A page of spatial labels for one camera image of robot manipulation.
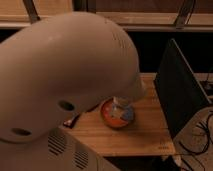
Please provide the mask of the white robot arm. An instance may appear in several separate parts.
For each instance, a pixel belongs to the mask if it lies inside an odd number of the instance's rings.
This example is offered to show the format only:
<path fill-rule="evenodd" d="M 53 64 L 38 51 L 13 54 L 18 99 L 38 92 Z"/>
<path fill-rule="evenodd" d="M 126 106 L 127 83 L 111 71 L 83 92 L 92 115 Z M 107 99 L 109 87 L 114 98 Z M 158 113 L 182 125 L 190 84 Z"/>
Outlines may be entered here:
<path fill-rule="evenodd" d="M 61 126 L 143 92 L 137 50 L 107 18 L 70 12 L 18 31 L 0 43 L 0 171 L 119 171 Z"/>

